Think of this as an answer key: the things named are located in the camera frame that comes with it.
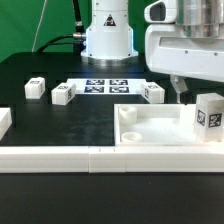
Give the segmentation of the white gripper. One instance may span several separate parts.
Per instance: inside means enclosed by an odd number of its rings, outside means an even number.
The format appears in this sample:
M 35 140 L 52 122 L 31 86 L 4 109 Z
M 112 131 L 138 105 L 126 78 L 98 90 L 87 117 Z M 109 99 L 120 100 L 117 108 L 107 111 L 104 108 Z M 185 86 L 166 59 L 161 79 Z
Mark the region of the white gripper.
M 184 77 L 224 82 L 224 0 L 157 0 L 144 18 L 147 66 L 171 75 L 178 103 Z

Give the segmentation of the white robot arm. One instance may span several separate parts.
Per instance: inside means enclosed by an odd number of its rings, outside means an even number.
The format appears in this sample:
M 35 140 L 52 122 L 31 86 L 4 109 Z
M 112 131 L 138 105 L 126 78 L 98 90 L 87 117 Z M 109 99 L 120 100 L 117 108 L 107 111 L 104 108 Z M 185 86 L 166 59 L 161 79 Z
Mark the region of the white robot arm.
M 144 18 L 146 64 L 168 74 L 177 93 L 187 90 L 186 77 L 224 82 L 224 0 L 157 0 Z M 82 59 L 108 66 L 137 56 L 128 0 L 92 0 Z

